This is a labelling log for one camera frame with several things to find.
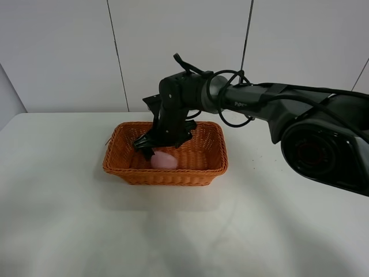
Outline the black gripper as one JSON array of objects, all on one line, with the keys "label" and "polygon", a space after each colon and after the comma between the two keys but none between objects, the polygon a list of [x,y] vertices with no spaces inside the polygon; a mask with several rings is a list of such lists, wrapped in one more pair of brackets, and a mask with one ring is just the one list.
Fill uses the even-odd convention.
[{"label": "black gripper", "polygon": [[162,104],[158,122],[152,127],[152,135],[145,133],[133,142],[136,152],[141,152],[150,161],[156,146],[179,148],[193,138],[191,131],[196,129],[197,123],[187,115],[191,110],[206,110],[203,90],[207,79],[208,72],[180,72],[160,81]]}]

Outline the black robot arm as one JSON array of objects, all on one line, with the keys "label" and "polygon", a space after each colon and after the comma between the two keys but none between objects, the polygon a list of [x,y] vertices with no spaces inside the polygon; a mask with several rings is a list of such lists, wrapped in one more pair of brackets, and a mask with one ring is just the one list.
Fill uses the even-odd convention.
[{"label": "black robot arm", "polygon": [[134,142],[146,158],[159,147],[180,147],[192,137],[197,110],[224,110],[267,122],[289,166],[305,178],[368,195],[368,96],[363,93],[244,80],[224,72],[181,72],[160,81],[145,98],[151,129]]}]

